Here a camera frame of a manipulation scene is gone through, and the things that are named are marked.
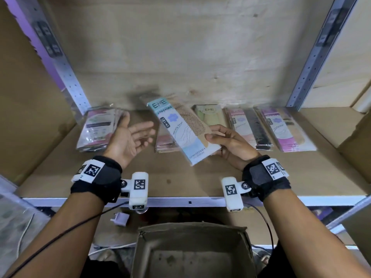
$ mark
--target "blue flower graphic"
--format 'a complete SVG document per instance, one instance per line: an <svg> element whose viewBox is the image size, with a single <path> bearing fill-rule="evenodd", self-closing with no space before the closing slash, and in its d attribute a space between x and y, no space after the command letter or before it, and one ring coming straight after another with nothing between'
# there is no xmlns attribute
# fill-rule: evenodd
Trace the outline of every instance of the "blue flower graphic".
<svg viewBox="0 0 371 278"><path fill-rule="evenodd" d="M170 122L176 122L178 120L178 115L176 114L170 114L169 117L167 117Z"/></svg>

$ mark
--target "forearm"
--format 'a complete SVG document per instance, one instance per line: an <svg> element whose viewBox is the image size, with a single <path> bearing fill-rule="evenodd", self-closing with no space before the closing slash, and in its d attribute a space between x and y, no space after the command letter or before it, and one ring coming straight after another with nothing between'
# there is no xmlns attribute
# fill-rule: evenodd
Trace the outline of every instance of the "forearm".
<svg viewBox="0 0 371 278"><path fill-rule="evenodd" d="M298 277L370 277L291 189L276 190L263 204Z"/></svg>
<svg viewBox="0 0 371 278"><path fill-rule="evenodd" d="M103 201L90 192L71 194L45 228L21 253L7 274L63 231L102 212L103 207ZM98 222L99 217L72 230L41 252L14 277L79 277Z"/></svg>

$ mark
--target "white plastic mount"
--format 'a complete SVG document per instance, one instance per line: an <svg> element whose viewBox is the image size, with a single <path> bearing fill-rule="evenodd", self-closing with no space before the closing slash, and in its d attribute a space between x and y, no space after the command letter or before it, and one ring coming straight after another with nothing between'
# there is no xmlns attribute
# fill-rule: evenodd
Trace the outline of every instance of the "white plastic mount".
<svg viewBox="0 0 371 278"><path fill-rule="evenodd" d="M236 212L243 209L243 202L241 194L247 193L251 190L245 182L237 182L235 177L224 177L221 180L223 187L223 194L225 204L229 212Z"/></svg>
<svg viewBox="0 0 371 278"><path fill-rule="evenodd" d="M131 179L121 179L121 192L129 193L129 209L144 210L148 200L148 173L135 172Z"/></svg>

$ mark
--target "black pants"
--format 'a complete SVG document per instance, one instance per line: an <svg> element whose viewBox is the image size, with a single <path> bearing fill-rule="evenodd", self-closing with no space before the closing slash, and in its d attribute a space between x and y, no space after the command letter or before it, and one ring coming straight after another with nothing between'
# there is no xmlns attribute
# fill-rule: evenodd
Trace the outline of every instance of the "black pants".
<svg viewBox="0 0 371 278"><path fill-rule="evenodd" d="M269 263L259 273L257 278L276 277L277 274L285 278L296 277L290 263L286 257L280 242L273 250ZM113 261L92 261L89 258L86 260L80 278L91 277L109 277L109 278L128 278L129 274L123 274L118 267L118 264Z"/></svg>

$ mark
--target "open cardboard box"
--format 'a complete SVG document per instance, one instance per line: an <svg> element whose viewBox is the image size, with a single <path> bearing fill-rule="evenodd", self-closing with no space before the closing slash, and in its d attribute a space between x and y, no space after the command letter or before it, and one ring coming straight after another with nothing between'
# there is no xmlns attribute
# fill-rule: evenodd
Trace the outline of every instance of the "open cardboard box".
<svg viewBox="0 0 371 278"><path fill-rule="evenodd" d="M245 230L205 222L140 228L131 277L255 277Z"/></svg>

